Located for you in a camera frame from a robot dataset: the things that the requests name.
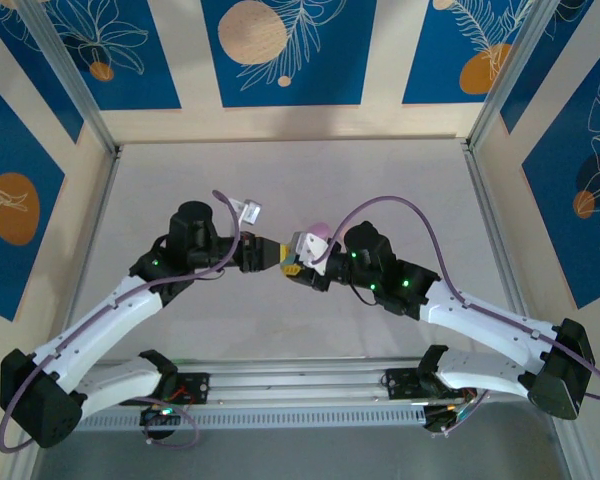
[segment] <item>small white part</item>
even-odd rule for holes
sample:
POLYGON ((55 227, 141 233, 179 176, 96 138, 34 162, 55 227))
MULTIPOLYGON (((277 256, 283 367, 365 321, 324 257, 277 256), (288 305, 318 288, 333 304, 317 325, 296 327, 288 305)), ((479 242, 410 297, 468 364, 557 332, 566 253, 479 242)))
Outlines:
POLYGON ((151 395, 161 378, 158 367, 141 357, 88 373, 76 387, 78 393, 87 395, 82 404, 82 418, 126 400, 151 395))
POLYGON ((262 205, 253 200, 245 200, 240 202, 234 198, 230 198, 229 202, 238 215, 238 223, 245 222, 249 225, 255 225, 258 215, 262 210, 262 205))
MULTIPOLYGON (((56 355, 56 348, 64 339, 76 331, 95 313, 114 302, 132 288, 145 284, 140 277, 125 277, 116 287, 114 294, 103 300, 80 321, 35 350, 35 363, 40 363, 48 355, 56 355)), ((45 373, 58 374, 57 384, 67 393, 72 392, 91 367, 136 325, 162 309, 158 293, 144 290, 109 310, 95 324, 85 330, 59 356, 44 369, 45 373)))
POLYGON ((327 251, 329 244, 313 233, 302 232, 296 243, 296 254, 300 262, 309 268, 313 268, 319 275, 324 275, 327 269, 327 258, 318 264, 313 262, 327 251))
POLYGON ((497 353, 473 353, 449 349, 438 362, 436 376, 453 389, 477 388, 527 396, 518 381, 524 368, 497 353))
MULTIPOLYGON (((556 338, 556 332, 552 329, 553 324, 549 322, 521 317, 475 297, 463 296, 474 305, 501 314, 520 325, 537 330, 551 339, 556 338)), ((422 321, 449 328, 472 338, 500 352, 533 374, 539 373, 544 366, 544 361, 540 359, 540 355, 543 352, 550 351, 551 345, 545 342, 537 342, 531 335, 500 320, 471 308, 463 308, 463 304, 455 298, 455 295, 444 281, 434 282, 427 292, 427 298, 429 303, 420 310, 422 321)))

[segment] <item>white tabletop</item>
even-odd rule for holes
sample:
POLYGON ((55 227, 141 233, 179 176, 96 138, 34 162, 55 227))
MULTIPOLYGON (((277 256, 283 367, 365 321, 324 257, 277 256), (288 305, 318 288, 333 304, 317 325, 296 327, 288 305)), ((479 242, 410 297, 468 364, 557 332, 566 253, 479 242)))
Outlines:
MULTIPOLYGON (((209 203, 219 234, 229 235, 230 217, 212 189, 262 203, 250 230, 278 241, 319 221, 335 229, 371 197, 404 196, 428 215, 455 283, 506 307, 457 140, 128 145, 73 320, 109 294, 167 232, 181 203, 209 203)), ((390 239, 399 258, 439 271, 423 225, 406 207, 376 205, 356 220, 365 219, 390 239)), ((476 347, 443 328, 365 306, 337 284, 318 293, 277 268, 249 275, 229 270, 217 282, 189 287, 106 358, 128 359, 149 348, 171 359, 419 356, 432 343, 476 347)))

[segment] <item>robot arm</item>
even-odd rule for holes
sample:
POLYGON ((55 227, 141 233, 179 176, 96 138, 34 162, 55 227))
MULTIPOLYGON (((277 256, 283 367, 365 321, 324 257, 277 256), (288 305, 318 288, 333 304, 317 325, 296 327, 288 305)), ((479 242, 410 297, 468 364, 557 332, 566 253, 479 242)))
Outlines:
MULTIPOLYGON (((229 201, 237 211, 238 225, 241 221, 255 222, 260 205, 229 201)), ((249 232, 239 235, 237 249, 225 266, 248 273, 279 264, 279 243, 249 232)), ((154 351, 97 374, 88 372, 122 337, 193 283, 182 280, 183 276, 217 265, 228 255, 233 241, 217 235, 208 205, 181 205, 171 218, 169 233, 138 259, 107 299, 33 354, 16 349, 3 359, 2 408, 8 410, 29 379, 11 416, 40 446, 50 447, 66 438, 82 418, 103 408, 135 397, 168 396, 175 386, 177 369, 154 351), (65 345, 70 336, 75 339, 65 345), (36 369, 38 373, 29 378, 36 369)))
POLYGON ((397 259, 389 240, 369 222, 351 228, 344 244, 346 252, 335 243, 329 256, 317 262, 328 243, 298 232, 281 264, 283 273, 322 292, 333 281, 368 289, 376 303, 391 313, 441 325, 498 352, 467 353, 431 346, 418 376, 432 396, 465 387, 480 388, 526 397, 559 418, 578 416, 591 372, 539 339, 556 341, 593 363, 580 324, 565 319, 558 327, 515 315, 469 295, 457 298, 454 289, 435 272, 397 259), (507 322, 497 316, 506 317, 507 322))

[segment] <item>yellow label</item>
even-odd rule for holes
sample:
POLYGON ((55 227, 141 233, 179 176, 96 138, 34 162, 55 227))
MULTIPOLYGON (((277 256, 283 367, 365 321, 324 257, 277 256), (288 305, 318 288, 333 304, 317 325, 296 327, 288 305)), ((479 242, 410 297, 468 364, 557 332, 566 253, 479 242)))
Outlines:
POLYGON ((285 265, 282 267, 282 273, 287 277, 295 277, 302 271, 302 267, 300 265, 285 265))

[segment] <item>enclosure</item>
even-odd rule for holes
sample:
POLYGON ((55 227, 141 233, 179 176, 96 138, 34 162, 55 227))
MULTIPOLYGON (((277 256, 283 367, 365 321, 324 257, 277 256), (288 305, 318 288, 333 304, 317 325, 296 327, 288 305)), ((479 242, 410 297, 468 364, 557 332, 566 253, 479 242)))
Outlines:
MULTIPOLYGON (((0 0, 0 361, 83 318, 182 203, 228 236, 214 189, 259 202, 249 230, 281 243, 405 197, 458 286, 580 322, 600 367, 600 0, 0 0)), ((363 220, 439 271, 403 205, 363 220)), ((593 399, 564 421, 492 395, 448 438, 396 410, 378 379, 433 344, 489 351, 346 287, 228 269, 101 363, 155 349, 211 372, 195 448, 146 445, 120 407, 0 453, 0 478, 600 479, 593 399), (309 406, 326 417, 271 420, 309 406)))

